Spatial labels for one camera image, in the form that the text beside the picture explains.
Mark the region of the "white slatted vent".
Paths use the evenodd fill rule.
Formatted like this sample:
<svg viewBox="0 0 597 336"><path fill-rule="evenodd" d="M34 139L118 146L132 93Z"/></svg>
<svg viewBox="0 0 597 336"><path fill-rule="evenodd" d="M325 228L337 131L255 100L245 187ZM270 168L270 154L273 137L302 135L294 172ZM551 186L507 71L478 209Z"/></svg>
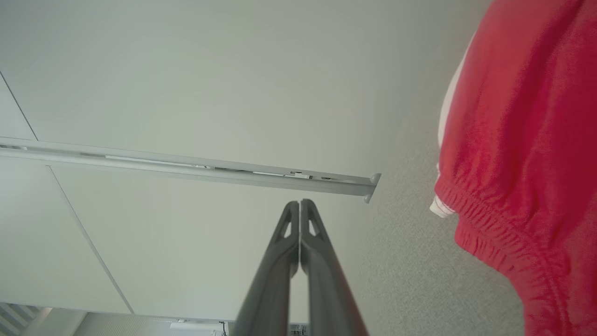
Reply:
<svg viewBox="0 0 597 336"><path fill-rule="evenodd" d="M23 336L42 323L51 308L0 302L0 336Z"/></svg>

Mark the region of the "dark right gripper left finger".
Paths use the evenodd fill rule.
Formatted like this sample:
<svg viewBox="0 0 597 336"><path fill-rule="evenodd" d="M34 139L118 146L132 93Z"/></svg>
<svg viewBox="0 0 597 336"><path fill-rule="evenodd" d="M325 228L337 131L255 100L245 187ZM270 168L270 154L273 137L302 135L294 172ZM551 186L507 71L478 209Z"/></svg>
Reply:
<svg viewBox="0 0 597 336"><path fill-rule="evenodd" d="M299 263L300 204L282 211L245 296L232 336L288 336L290 284Z"/></svg>

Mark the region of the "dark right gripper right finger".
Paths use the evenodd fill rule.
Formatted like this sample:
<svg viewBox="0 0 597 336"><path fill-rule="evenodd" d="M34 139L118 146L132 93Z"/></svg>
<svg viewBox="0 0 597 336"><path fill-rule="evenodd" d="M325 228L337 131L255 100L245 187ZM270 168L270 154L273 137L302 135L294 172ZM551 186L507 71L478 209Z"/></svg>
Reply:
<svg viewBox="0 0 597 336"><path fill-rule="evenodd" d="M300 262L312 336L369 336L315 203L300 204Z"/></svg>

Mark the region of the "red shorts with white trim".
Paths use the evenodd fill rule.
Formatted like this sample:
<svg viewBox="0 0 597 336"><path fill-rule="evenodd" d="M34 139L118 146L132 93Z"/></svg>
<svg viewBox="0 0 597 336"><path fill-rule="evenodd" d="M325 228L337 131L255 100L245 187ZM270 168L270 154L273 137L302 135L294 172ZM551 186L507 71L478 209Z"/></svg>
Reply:
<svg viewBox="0 0 597 336"><path fill-rule="evenodd" d="M494 0L446 119L435 193L512 283L525 336L597 336L597 0Z"/></svg>

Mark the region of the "grey metal post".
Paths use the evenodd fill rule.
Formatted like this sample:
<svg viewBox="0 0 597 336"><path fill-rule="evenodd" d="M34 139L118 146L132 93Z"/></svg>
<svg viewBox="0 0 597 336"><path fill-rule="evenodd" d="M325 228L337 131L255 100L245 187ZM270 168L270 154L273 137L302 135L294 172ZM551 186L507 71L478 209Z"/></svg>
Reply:
<svg viewBox="0 0 597 336"><path fill-rule="evenodd" d="M109 147L0 137L0 158L47 166L89 168L129 174L362 196L369 203L381 178L367 178L159 154Z"/></svg>

